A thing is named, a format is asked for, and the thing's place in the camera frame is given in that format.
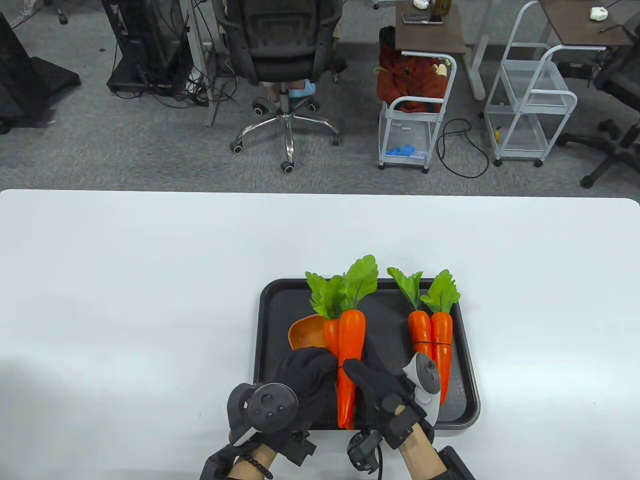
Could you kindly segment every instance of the hand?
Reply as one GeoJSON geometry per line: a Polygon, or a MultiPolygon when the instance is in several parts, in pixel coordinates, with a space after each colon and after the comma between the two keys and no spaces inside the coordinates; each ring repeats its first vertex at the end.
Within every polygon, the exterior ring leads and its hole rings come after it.
{"type": "Polygon", "coordinates": [[[298,414],[287,427],[274,433],[256,434],[255,440],[283,453],[285,444],[294,433],[306,433],[324,406],[336,401],[337,368],[337,358],[326,348],[309,347],[290,352],[270,381],[282,383],[293,390],[298,398],[298,414]]]}
{"type": "Polygon", "coordinates": [[[344,372],[364,396],[365,423],[369,428],[381,433],[387,430],[399,412],[386,411],[383,401],[394,396],[399,397],[401,404],[410,406],[421,418],[424,417],[424,411],[413,400],[413,383],[406,376],[393,375],[385,368],[369,338],[365,343],[362,361],[346,360],[344,372]]]}

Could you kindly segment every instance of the computer tower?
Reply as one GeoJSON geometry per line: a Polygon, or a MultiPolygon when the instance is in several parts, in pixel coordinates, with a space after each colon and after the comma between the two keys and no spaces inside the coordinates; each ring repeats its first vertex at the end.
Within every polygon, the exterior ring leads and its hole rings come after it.
{"type": "Polygon", "coordinates": [[[0,13],[0,134],[7,133],[15,122],[37,122],[52,95],[79,84],[77,74],[30,58],[0,13]]]}
{"type": "Polygon", "coordinates": [[[179,0],[102,0],[122,59],[112,92],[180,90],[193,62],[179,0]]]}

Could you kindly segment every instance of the bottle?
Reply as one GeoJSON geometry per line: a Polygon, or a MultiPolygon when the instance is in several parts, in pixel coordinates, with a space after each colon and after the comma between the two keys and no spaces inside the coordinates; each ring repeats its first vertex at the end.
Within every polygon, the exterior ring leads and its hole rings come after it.
{"type": "Polygon", "coordinates": [[[446,17],[451,9],[451,2],[453,0],[435,0],[433,2],[433,9],[431,13],[433,15],[440,15],[446,17]]]}

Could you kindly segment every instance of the black tray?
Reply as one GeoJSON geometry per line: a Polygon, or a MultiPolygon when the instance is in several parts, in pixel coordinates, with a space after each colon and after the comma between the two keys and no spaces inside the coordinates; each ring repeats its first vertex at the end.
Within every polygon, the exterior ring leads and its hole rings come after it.
{"type": "MultiPolygon", "coordinates": [[[[420,289],[426,291],[433,279],[423,279],[420,289]]],[[[255,345],[253,381],[269,381],[283,356],[291,351],[289,327],[296,321],[315,313],[309,304],[311,291],[303,278],[275,280],[260,296],[258,336],[255,345]]],[[[378,290],[358,304],[367,318],[367,334],[385,366],[394,374],[413,357],[408,316],[411,306],[396,282],[390,278],[378,280],[378,290]]],[[[451,310],[453,318],[453,360],[447,402],[440,407],[435,429],[462,430],[472,425],[480,414],[480,400],[471,366],[467,338],[458,305],[451,310]]],[[[336,402],[327,406],[314,423],[314,430],[335,430],[336,402]]],[[[356,427],[359,422],[356,405],[356,427]]]]}

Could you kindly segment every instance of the orange bowl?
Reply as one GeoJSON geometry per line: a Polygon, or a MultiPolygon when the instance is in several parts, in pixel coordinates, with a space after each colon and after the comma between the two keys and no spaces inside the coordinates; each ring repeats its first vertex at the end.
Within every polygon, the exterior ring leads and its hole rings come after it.
{"type": "Polygon", "coordinates": [[[324,341],[324,323],[322,315],[309,315],[297,320],[289,328],[289,345],[292,350],[306,347],[326,348],[324,341]]]}

